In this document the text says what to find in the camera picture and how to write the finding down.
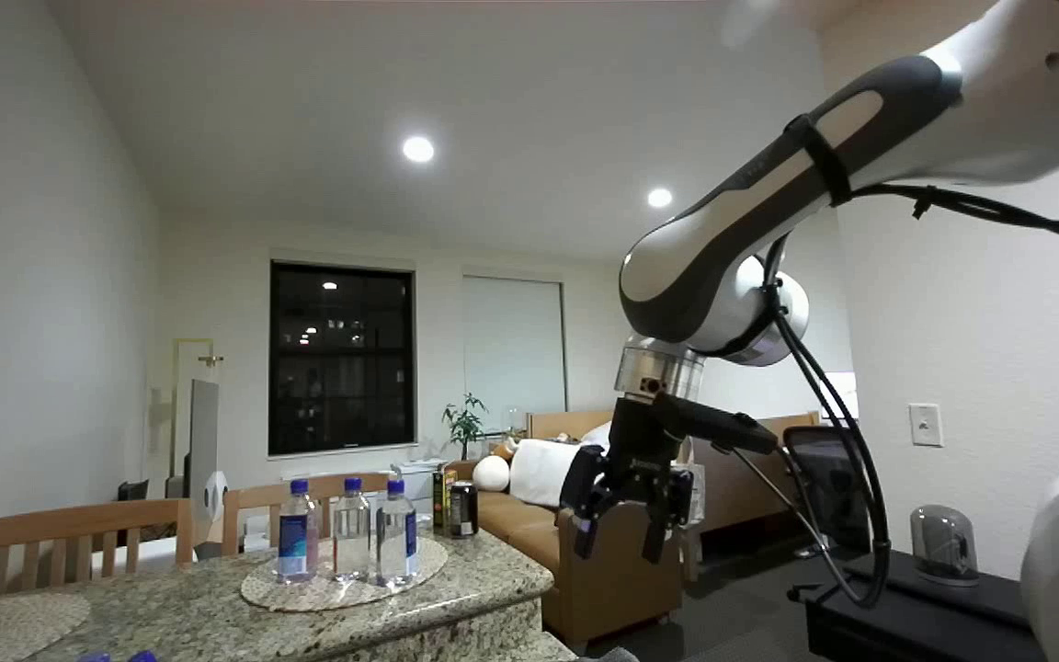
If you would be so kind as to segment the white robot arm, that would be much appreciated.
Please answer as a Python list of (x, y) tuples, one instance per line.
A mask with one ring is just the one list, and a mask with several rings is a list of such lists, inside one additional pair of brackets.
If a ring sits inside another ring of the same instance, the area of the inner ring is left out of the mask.
[(770, 451), (775, 439), (740, 412), (694, 404), (694, 358), (775, 366), (805, 355), (803, 286), (778, 272), (794, 225), (859, 196), (903, 196), (918, 212), (956, 211), (1059, 237), (1059, 216), (996, 203), (996, 185), (1059, 168), (1059, 0), (996, 0), (918, 54), (891, 60), (789, 118), (746, 165), (659, 225), (623, 260), (631, 342), (619, 369), (612, 444), (585, 451), (564, 505), (597, 525), (623, 502), (648, 507), (648, 549), (686, 521), (686, 439)]

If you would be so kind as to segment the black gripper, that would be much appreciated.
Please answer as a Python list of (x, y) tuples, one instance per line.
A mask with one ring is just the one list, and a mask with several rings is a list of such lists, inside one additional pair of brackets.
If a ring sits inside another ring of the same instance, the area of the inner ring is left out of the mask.
[(645, 560), (659, 563), (672, 530), (686, 521), (692, 476), (672, 467), (678, 443), (659, 412), (623, 397), (612, 415), (612, 444), (580, 444), (564, 477), (560, 505), (577, 520), (599, 520), (619, 502), (648, 505)]

